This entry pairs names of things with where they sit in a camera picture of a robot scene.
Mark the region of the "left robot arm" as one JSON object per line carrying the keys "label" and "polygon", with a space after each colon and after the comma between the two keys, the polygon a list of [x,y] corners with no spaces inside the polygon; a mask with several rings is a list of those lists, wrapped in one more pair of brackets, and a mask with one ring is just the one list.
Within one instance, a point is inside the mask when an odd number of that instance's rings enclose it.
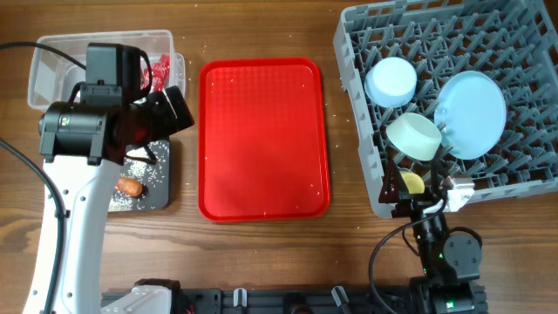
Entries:
{"label": "left robot arm", "polygon": [[106,218],[128,147],[191,127],[180,88],[143,86],[147,54],[88,45],[85,81],[39,121],[44,215],[26,313],[99,313]]}

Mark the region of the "yellow cup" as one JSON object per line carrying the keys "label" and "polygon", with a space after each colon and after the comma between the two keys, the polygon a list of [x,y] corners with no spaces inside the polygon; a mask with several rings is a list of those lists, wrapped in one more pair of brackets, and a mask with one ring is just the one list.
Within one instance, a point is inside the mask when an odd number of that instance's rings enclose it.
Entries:
{"label": "yellow cup", "polygon": [[418,174],[400,171],[400,175],[411,195],[421,195],[425,192],[425,183]]}

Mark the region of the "red sauce packet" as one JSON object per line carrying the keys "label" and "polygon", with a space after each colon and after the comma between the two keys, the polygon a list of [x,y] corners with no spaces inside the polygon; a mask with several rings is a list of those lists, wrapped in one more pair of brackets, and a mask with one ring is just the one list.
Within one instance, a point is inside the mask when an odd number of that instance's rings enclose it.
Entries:
{"label": "red sauce packet", "polygon": [[151,71],[143,70],[141,89],[145,89],[149,83],[149,73],[152,73],[151,92],[161,92],[167,82],[170,72],[170,57],[163,54],[160,59],[151,64]]}

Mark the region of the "green bowl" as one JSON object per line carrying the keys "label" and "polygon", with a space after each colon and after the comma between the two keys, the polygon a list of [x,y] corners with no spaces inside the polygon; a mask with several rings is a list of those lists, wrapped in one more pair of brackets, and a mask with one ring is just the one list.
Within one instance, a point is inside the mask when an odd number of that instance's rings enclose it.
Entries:
{"label": "green bowl", "polygon": [[432,160],[442,141],[440,130],[417,113],[403,113],[386,128],[386,135],[398,151],[421,161]]}

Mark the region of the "light blue bowl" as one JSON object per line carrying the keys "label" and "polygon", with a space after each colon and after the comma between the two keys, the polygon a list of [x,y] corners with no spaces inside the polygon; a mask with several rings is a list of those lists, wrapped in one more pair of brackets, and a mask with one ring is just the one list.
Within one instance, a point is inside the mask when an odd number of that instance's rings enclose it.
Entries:
{"label": "light blue bowl", "polygon": [[397,108],[413,98],[418,78],[415,68],[403,58],[380,60],[365,75],[364,91],[375,105]]}

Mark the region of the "light blue plate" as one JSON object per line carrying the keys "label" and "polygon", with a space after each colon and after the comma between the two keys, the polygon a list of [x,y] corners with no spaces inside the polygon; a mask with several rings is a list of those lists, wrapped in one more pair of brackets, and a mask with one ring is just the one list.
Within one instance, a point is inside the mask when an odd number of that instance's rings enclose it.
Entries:
{"label": "light blue plate", "polygon": [[444,84],[434,114],[443,125],[442,145],[461,160],[473,160],[488,153],[500,140],[507,120],[501,89],[487,75],[466,71]]}

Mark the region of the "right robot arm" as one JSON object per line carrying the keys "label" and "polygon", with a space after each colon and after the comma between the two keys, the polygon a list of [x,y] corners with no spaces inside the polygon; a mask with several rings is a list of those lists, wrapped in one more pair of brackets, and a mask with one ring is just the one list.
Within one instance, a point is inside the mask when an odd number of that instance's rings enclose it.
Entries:
{"label": "right robot arm", "polygon": [[446,213],[468,203],[474,193],[473,180],[466,175],[437,177],[439,167],[432,161],[429,185],[418,192],[405,182],[403,172],[392,160],[387,162],[378,201],[393,203],[394,218],[410,221],[386,235],[372,251],[369,261],[371,292],[389,313],[392,308],[379,294],[373,279],[373,263],[383,245],[395,235],[411,229],[424,272],[410,281],[411,309],[417,313],[486,313],[487,294],[474,282],[480,278],[482,238],[466,227],[449,228]]}

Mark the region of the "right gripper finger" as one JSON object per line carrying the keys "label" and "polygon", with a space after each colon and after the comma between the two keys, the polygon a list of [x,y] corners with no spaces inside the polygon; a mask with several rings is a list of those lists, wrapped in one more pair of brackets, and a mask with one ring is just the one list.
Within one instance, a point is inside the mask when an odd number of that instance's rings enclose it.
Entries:
{"label": "right gripper finger", "polygon": [[430,170],[431,191],[446,191],[448,189],[446,185],[446,176],[446,168],[440,163],[439,159],[432,160]]}
{"label": "right gripper finger", "polygon": [[398,166],[393,160],[387,162],[378,201],[380,203],[398,203],[408,197],[408,188],[405,185]]}

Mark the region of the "orange carrot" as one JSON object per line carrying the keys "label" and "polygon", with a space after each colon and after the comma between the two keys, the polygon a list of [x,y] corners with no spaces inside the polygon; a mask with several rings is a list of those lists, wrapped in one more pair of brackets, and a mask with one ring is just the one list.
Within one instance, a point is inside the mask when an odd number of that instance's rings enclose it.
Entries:
{"label": "orange carrot", "polygon": [[117,191],[131,197],[138,197],[143,192],[141,182],[126,177],[120,177],[115,188]]}

